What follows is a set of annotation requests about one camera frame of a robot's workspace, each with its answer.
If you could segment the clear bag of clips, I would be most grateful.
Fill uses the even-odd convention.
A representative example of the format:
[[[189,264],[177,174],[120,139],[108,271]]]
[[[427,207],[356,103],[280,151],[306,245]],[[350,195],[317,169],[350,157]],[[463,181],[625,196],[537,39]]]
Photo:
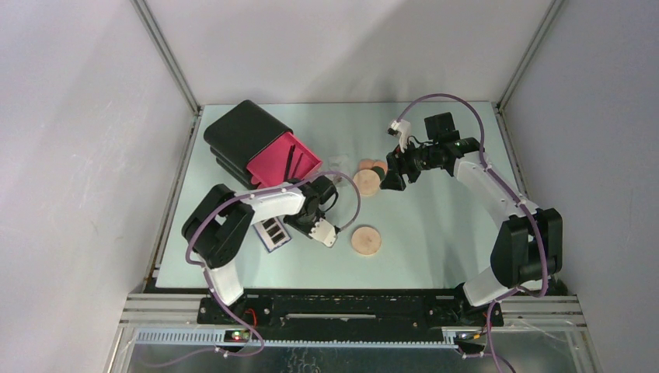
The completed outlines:
[[[346,154],[334,155],[328,158],[327,169],[333,171],[329,176],[338,187],[348,185],[347,177],[352,170],[352,161]]]

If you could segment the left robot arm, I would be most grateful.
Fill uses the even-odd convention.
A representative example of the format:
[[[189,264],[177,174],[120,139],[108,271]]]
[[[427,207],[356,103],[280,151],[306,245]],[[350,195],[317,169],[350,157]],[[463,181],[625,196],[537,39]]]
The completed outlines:
[[[326,176],[292,179],[279,186],[238,195],[224,184],[214,186],[182,227],[187,241],[185,260],[201,268],[208,288],[218,302],[216,314],[226,323],[237,323],[246,313],[240,298],[244,287],[235,258],[249,230],[262,225],[278,248],[288,240],[284,227],[291,226],[309,239],[331,247],[340,228],[326,220],[322,206],[338,192]]]

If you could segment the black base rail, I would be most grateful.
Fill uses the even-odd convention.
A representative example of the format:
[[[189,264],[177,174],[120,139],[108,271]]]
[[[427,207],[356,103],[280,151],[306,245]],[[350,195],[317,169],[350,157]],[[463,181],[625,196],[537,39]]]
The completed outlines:
[[[471,306],[461,288],[247,289],[224,311],[200,300],[201,325],[254,327],[271,342],[440,343],[451,328],[504,324],[500,306]]]

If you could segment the beige round sponge lower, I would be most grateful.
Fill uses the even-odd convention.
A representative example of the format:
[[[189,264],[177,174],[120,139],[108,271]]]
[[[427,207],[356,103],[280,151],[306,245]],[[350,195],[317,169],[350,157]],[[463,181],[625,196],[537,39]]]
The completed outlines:
[[[371,226],[356,228],[350,237],[353,250],[362,256],[375,255],[382,247],[379,231]]]

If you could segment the bob pin card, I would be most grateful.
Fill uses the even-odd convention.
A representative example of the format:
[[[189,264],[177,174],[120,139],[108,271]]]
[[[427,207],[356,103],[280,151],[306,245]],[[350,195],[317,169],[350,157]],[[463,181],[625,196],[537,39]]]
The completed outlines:
[[[268,253],[287,245],[292,240],[283,221],[279,218],[258,221],[253,228]]]

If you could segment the black thin brush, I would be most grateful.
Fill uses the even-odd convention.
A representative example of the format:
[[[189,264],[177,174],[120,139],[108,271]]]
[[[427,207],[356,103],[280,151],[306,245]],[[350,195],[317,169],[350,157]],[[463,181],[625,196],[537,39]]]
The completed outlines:
[[[290,148],[289,148],[288,156],[286,158],[286,165],[285,165],[285,168],[284,168],[284,178],[283,178],[284,182],[286,182],[290,179],[288,175],[290,174],[290,171],[291,171],[291,166],[292,166],[292,161],[293,161],[294,154],[295,154],[295,149],[296,149],[296,145],[291,145]]]

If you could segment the large beige sponge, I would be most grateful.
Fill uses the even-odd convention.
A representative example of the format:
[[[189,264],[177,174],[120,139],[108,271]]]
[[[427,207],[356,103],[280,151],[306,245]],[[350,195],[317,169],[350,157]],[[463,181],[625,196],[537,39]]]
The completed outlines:
[[[362,169],[353,176],[354,184],[362,197],[373,197],[380,191],[380,178],[372,169]]]

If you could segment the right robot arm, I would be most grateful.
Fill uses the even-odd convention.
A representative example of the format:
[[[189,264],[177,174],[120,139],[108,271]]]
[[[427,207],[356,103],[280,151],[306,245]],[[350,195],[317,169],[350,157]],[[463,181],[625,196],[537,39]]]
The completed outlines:
[[[471,325],[483,305],[512,289],[547,290],[549,278],[563,265],[563,219],[554,209],[541,209],[497,172],[475,138],[464,138],[450,113],[424,120],[428,139],[415,142],[411,124],[394,120],[388,132],[399,144],[386,156],[383,190],[405,190],[423,171],[442,169],[465,186],[484,206],[498,229],[490,265],[462,286],[464,296],[452,303],[452,315]]]

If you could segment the orange round sponge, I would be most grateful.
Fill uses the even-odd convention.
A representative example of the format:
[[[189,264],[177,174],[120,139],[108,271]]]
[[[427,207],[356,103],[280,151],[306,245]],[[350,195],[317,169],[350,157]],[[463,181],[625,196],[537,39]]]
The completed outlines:
[[[387,162],[384,162],[384,161],[381,161],[381,160],[375,161],[373,163],[373,167],[382,169],[384,173],[387,173],[387,171],[389,169],[388,165],[387,165]]]
[[[358,168],[359,171],[366,170],[366,169],[372,169],[374,164],[375,164],[375,160],[373,160],[373,159],[362,159],[358,163],[357,168]]]

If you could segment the dark green round sponge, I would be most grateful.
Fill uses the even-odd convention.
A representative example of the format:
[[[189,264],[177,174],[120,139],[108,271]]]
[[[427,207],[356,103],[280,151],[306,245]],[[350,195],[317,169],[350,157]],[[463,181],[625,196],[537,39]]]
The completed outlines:
[[[387,171],[385,169],[383,169],[382,167],[373,166],[371,168],[371,170],[374,171],[378,175],[378,178],[379,178],[380,182],[382,182],[386,178]]]

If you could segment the black pink drawer organizer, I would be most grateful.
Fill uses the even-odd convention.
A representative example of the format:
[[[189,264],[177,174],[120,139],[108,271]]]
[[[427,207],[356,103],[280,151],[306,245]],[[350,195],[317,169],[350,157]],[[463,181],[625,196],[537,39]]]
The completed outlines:
[[[246,99],[212,123],[203,134],[216,163],[246,189],[256,188],[248,164],[291,128]]]

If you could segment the black mascara wand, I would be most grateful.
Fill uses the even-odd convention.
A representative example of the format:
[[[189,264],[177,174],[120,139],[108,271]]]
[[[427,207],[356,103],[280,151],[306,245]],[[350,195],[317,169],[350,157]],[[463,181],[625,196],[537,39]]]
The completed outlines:
[[[293,167],[292,171],[290,172],[290,174],[288,175],[290,179],[300,179],[302,177],[300,171],[301,171],[301,164],[302,164],[303,158],[304,158],[303,153],[300,153],[298,155],[298,157],[296,158],[294,167]]]

